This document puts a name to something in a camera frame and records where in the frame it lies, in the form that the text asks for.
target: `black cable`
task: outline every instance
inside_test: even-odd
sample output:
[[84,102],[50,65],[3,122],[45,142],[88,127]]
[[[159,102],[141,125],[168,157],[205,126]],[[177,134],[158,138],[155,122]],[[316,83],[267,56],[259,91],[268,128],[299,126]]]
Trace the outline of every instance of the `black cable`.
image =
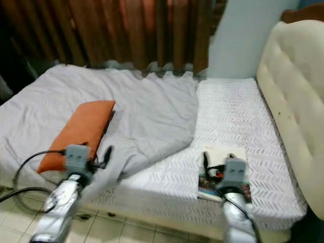
[[[64,153],[65,153],[65,149],[63,149],[63,150],[47,150],[47,151],[41,151],[41,152],[38,152],[38,153],[36,153],[36,154],[33,154],[32,156],[30,156],[28,159],[26,159],[22,164],[21,164],[21,166],[19,167],[19,169],[17,170],[17,172],[16,172],[16,174],[15,174],[15,177],[14,177],[14,179],[13,179],[13,188],[14,188],[14,190],[15,191],[18,191],[18,189],[17,189],[17,187],[18,187],[18,178],[19,178],[19,174],[20,174],[20,172],[21,172],[21,170],[22,170],[22,168],[32,159],[32,158],[34,158],[34,157],[36,157],[36,156],[38,156],[38,155],[41,155],[41,154],[45,154],[45,153],[60,153],[61,155],[64,155]],[[42,190],[37,190],[37,191],[43,191],[43,192],[47,192],[48,194],[51,194],[52,193],[52,191],[51,190],[48,190],[48,189],[46,189],[46,188],[43,188]],[[15,199],[16,199],[16,201],[17,201],[17,203],[21,206],[21,207],[23,207],[25,210],[28,210],[28,211],[30,211],[30,212],[33,212],[33,213],[38,213],[38,212],[41,212],[41,213],[47,213],[47,212],[49,212],[50,210],[46,210],[46,211],[44,211],[44,210],[41,210],[41,211],[39,211],[39,210],[35,210],[35,209],[32,209],[31,207],[29,207],[29,206],[27,206],[24,202],[23,202],[23,200],[22,200],[22,198],[20,197],[20,194],[18,193],[18,194],[15,194]]]
[[[3,201],[13,197],[13,196],[18,196],[19,194],[21,193],[25,193],[25,192],[28,192],[28,191],[43,191],[43,192],[50,192],[49,190],[45,189],[45,188],[42,188],[42,187],[26,187],[26,188],[22,188],[22,189],[19,189],[19,190],[15,190],[13,192],[10,192],[8,193],[7,195],[4,195],[3,197],[0,197],[0,203],[2,203]],[[57,203],[57,199],[55,197],[55,195],[53,195],[53,198],[54,198],[54,204],[53,206],[51,206],[49,209],[47,209],[46,211],[43,211],[44,213],[48,213],[50,210],[52,210],[55,206],[56,206],[56,203]]]
[[232,200],[228,199],[228,198],[224,195],[224,193],[222,193],[219,189],[214,188],[214,190],[215,190],[215,192],[216,192],[217,194],[219,194],[222,198],[224,198],[225,201],[227,201],[227,202],[229,202],[230,204],[234,205],[238,210],[240,210],[240,211],[244,214],[244,216],[245,216],[248,220],[250,220],[250,222],[251,222],[251,224],[252,224],[252,228],[253,228],[254,234],[255,234],[255,238],[257,239],[257,243],[262,243],[262,240],[261,240],[261,236],[260,236],[259,230],[258,230],[258,228],[257,228],[257,226],[256,226],[256,224],[255,224],[255,222],[254,222],[254,220],[250,218],[250,216],[247,214],[247,212],[246,212],[244,209],[242,209],[239,205],[237,205],[236,203],[234,203]]

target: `orange pillow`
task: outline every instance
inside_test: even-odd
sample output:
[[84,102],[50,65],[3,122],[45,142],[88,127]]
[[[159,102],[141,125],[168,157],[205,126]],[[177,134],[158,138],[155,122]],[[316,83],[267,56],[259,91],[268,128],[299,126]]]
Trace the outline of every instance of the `orange pillow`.
[[[70,144],[88,143],[90,159],[96,152],[108,126],[115,101],[94,101],[80,105],[60,134],[56,137],[49,150],[60,150]],[[38,173],[45,171],[65,171],[65,157],[58,153],[45,154],[37,169]]]

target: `bed sheet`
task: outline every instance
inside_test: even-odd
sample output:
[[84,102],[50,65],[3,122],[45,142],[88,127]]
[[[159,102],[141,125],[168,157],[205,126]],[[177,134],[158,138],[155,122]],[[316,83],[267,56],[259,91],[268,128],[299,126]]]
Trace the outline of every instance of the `bed sheet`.
[[220,203],[197,199],[198,166],[204,144],[246,149],[251,213],[259,227],[288,229],[307,203],[256,81],[208,79],[198,85],[198,117],[191,146],[92,200],[95,207],[225,225]]
[[[98,196],[118,179],[191,143],[197,84],[189,71],[181,76],[168,71],[161,77],[156,73],[143,77],[138,70],[56,65],[0,107],[0,180],[11,180],[26,158],[49,149],[79,105],[114,100],[113,116],[97,150],[99,161],[111,145],[113,152],[106,168],[98,170],[83,190],[84,198]],[[20,182],[42,179],[35,173],[41,159],[28,163]]]

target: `wrinkled sheet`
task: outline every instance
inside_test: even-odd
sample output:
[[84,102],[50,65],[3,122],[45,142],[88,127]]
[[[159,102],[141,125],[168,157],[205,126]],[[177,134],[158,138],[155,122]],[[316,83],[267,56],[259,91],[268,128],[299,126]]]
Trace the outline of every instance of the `wrinkled sheet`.
[[[188,146],[197,116],[197,81],[191,72],[162,78],[139,71],[92,70],[57,65],[0,106],[0,183],[11,185],[19,165],[30,155],[47,150],[75,109],[82,103],[115,100],[114,116],[97,151],[99,161],[108,146],[114,151],[84,190],[85,200],[113,187],[118,180],[147,168]],[[35,172],[42,156],[31,161],[20,183],[50,187]]]

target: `cream headboard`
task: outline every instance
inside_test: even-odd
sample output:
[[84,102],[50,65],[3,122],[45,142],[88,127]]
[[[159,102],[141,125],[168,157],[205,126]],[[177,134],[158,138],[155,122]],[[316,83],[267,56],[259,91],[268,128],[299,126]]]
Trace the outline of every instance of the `cream headboard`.
[[266,44],[257,80],[299,186],[324,219],[324,22],[279,22]]

